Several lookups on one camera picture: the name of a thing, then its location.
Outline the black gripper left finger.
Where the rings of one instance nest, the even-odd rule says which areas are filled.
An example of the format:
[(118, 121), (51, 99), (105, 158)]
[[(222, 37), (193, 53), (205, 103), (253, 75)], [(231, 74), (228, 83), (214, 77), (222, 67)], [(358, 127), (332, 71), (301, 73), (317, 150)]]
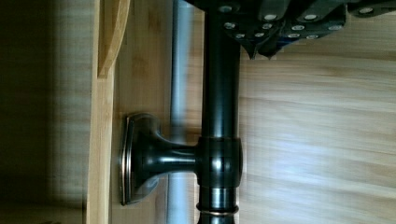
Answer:
[(271, 59), (281, 45), (282, 29), (291, 0), (186, 0), (219, 18), (227, 36), (237, 41), (250, 59), (257, 54)]

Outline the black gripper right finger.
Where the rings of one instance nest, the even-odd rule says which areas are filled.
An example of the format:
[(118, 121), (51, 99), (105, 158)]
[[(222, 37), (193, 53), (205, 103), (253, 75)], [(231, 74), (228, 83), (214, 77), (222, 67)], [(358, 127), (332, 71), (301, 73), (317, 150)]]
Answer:
[(342, 30), (347, 13), (372, 18), (393, 12), (395, 0), (261, 0), (258, 18), (268, 38), (258, 52), (267, 58), (299, 39), (316, 39)]

